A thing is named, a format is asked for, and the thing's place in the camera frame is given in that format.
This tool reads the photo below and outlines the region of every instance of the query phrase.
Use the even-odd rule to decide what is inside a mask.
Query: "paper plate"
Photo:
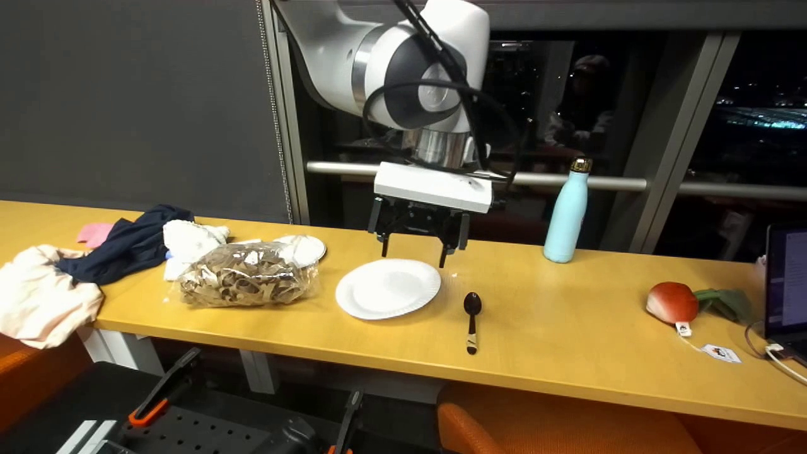
[[[438,272],[426,262],[375,260],[335,286],[335,302],[359,320],[401,318],[427,306],[438,286]]]

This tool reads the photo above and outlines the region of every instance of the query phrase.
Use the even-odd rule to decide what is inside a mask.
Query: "bag of food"
[[[280,257],[275,242],[222,246],[180,279],[180,297],[190,306],[281,306],[309,295],[317,271]]]

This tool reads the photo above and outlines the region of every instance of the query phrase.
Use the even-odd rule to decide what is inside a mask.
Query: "orange chair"
[[[450,454],[692,454],[672,413],[483,387],[446,387],[438,439]]]
[[[0,337],[0,434],[66,388],[91,360],[81,344],[32,352]]]

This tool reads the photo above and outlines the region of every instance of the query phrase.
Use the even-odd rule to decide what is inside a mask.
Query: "wooden countertop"
[[[0,262],[37,242],[74,251],[86,223],[136,215],[0,203]],[[433,302],[363,324],[344,316],[332,294],[348,271],[377,257],[368,233],[200,223],[226,224],[236,241],[317,234],[328,246],[317,295],[285,308],[189,308],[154,267],[102,289],[97,328],[807,431],[807,388],[754,359],[738,325],[714,316],[692,324],[691,344],[733,349],[741,364],[731,366],[643,313],[644,291],[658,281],[741,289],[759,302],[752,266],[622,252],[579,252],[571,266],[549,266],[535,246],[468,242],[446,260]],[[391,257],[435,266],[438,242],[393,238]],[[483,301],[475,355],[463,352],[460,301],[470,291]]]

